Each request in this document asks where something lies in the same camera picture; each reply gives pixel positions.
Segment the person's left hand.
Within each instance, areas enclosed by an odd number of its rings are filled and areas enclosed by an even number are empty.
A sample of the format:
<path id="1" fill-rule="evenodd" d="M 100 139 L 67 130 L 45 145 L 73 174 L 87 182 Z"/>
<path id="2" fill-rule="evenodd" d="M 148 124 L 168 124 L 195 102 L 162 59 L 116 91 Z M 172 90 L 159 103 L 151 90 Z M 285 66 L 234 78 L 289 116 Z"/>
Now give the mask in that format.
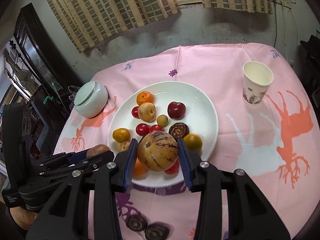
<path id="1" fill-rule="evenodd" d="M 9 211 L 15 223 L 23 230 L 29 230 L 39 215 L 38 213 L 26 210 L 20 206 L 12 207 L 9 209 Z"/>

